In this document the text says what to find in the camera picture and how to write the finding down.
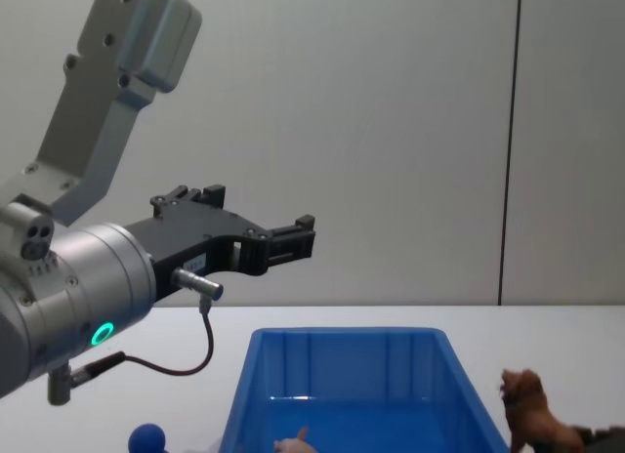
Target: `green led light ring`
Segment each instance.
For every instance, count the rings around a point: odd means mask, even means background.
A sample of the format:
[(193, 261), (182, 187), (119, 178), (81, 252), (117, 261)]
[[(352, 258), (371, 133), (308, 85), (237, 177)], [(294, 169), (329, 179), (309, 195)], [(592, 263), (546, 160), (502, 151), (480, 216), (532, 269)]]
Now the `green led light ring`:
[(108, 338), (110, 338), (110, 335), (113, 334), (114, 330), (115, 326), (113, 326), (113, 323), (109, 322), (103, 324), (98, 328), (98, 330), (94, 333), (94, 336), (91, 338), (91, 345), (97, 346), (103, 343)]

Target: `white wall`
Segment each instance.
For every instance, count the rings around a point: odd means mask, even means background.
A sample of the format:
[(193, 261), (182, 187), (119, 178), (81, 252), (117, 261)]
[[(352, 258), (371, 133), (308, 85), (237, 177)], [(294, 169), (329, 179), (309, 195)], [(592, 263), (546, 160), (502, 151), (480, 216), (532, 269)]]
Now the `white wall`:
[(625, 0), (522, 0), (505, 304), (625, 303)]
[[(318, 223), (312, 260), (216, 276), (224, 304), (496, 303), (517, 0), (190, 1), (186, 74), (81, 225), (222, 183), (260, 225)], [(91, 2), (0, 0), (0, 181), (36, 153)]]

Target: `blue ball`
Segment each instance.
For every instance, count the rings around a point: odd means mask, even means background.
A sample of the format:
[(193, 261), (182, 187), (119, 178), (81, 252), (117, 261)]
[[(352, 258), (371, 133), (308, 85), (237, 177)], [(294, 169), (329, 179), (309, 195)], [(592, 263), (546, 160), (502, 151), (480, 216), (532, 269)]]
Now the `blue ball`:
[(163, 453), (165, 432), (155, 424), (143, 424), (128, 439), (129, 453)]

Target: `blue plastic bin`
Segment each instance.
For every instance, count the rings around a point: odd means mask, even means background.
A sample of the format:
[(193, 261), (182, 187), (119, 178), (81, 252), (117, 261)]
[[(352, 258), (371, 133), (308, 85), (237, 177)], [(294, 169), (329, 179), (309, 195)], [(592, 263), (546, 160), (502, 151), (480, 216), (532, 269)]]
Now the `blue plastic bin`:
[(254, 333), (220, 453), (271, 453), (308, 426), (319, 453), (504, 453), (443, 332)]

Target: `brown toy dog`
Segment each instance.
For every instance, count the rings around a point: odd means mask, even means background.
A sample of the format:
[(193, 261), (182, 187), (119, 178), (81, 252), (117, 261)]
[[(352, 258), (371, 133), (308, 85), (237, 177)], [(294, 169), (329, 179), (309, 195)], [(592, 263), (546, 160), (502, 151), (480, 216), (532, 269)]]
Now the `brown toy dog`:
[(308, 445), (305, 440), (309, 434), (309, 428), (303, 427), (297, 434), (297, 438), (285, 438), (273, 443), (273, 451), (276, 453), (316, 453), (316, 450)]
[(579, 434), (565, 426), (549, 411), (540, 378), (531, 370), (504, 370), (500, 387), (506, 406), (506, 419), (512, 433), (511, 453), (520, 452), (528, 443), (558, 445), (570, 453), (583, 453)]

